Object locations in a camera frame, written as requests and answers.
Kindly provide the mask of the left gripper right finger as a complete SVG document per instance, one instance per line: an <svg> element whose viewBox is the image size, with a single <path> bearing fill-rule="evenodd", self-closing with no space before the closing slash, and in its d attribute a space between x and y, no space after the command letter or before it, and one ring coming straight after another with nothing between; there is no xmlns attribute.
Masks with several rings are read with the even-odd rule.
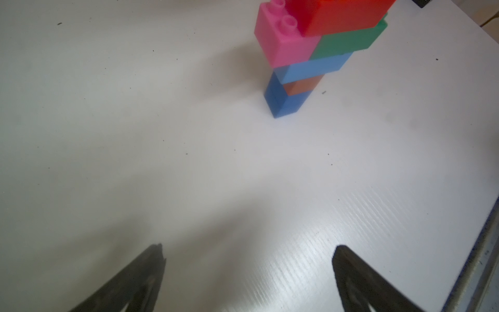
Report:
<svg viewBox="0 0 499 312"><path fill-rule="evenodd" d="M422 312L348 246L335 248L332 267L344 311Z"/></svg>

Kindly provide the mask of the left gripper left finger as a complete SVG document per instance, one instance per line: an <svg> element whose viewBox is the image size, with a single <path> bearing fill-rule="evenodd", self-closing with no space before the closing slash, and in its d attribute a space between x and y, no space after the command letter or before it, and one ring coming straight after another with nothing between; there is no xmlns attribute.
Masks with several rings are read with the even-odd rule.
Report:
<svg viewBox="0 0 499 312"><path fill-rule="evenodd" d="M162 245L152 244L72 311L153 311L165 267Z"/></svg>

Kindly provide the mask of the blue small lego brick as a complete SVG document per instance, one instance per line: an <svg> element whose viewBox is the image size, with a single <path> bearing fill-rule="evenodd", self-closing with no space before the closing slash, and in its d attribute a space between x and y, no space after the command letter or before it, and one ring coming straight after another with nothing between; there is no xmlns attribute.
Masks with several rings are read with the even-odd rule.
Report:
<svg viewBox="0 0 499 312"><path fill-rule="evenodd" d="M264 97L273 117L280 118L296 113L311 93L311 91L308 91L290 96L279 82L276 74L272 74Z"/></svg>

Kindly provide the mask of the orange small lego brick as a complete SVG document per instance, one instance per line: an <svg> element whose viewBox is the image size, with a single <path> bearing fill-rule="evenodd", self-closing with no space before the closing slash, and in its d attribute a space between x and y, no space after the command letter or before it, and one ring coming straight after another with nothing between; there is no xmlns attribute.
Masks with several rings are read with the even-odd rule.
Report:
<svg viewBox="0 0 499 312"><path fill-rule="evenodd" d="M318 75L315 77L294 81L292 83L286 83L283 85L283 87L289 96L294 96L304 92L313 91L318 83L320 83L322 78L323 75Z"/></svg>

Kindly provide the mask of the light blue long lego brick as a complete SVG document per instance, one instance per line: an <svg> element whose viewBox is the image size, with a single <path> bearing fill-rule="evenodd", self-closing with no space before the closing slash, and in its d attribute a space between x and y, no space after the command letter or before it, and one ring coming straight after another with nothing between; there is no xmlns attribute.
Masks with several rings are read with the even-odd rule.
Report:
<svg viewBox="0 0 499 312"><path fill-rule="evenodd" d="M284 85L338 71L351 56L352 53L345 53L332 57L318 58L311 61L275 68L274 73L279 82Z"/></svg>

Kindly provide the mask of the dark green lego brick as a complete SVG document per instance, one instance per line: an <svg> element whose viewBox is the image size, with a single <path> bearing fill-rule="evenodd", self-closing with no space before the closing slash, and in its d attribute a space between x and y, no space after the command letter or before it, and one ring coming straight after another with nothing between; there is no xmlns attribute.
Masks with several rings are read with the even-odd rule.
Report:
<svg viewBox="0 0 499 312"><path fill-rule="evenodd" d="M323 59L368 49L378 39L382 32L386 30L387 26L388 23L386 22L385 17L383 17L383 19L372 28L324 35L320 39L310 59Z"/></svg>

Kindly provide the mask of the pink small lego brick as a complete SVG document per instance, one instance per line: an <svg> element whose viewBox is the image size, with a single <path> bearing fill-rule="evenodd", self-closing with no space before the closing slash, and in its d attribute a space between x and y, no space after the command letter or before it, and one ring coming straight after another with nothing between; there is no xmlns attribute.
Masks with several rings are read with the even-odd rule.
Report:
<svg viewBox="0 0 499 312"><path fill-rule="evenodd" d="M254 34L272 68L308 61L321 39L302 35L285 5L285 1L263 2L256 19Z"/></svg>

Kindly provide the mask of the red lego brick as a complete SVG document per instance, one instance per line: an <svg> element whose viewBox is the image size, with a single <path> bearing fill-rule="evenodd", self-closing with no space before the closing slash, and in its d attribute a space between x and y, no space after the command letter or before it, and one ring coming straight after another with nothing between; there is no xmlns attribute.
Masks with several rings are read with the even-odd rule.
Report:
<svg viewBox="0 0 499 312"><path fill-rule="evenodd" d="M323 36L375 27L395 0L289 0L287 12L303 36Z"/></svg>

